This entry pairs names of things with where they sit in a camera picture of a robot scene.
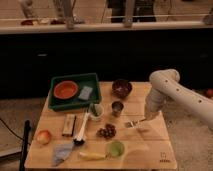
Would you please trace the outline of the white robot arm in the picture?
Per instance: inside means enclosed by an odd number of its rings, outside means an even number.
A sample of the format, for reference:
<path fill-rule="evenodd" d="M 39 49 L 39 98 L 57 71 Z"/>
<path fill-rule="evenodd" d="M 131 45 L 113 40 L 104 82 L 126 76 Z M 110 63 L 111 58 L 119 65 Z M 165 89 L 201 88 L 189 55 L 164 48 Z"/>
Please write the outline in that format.
<path fill-rule="evenodd" d="M 213 130 L 213 101 L 182 86 L 180 74 L 175 69 L 157 70 L 150 74 L 151 89 L 146 96 L 148 117 L 162 109 L 166 98 L 172 98 L 204 122 Z"/>

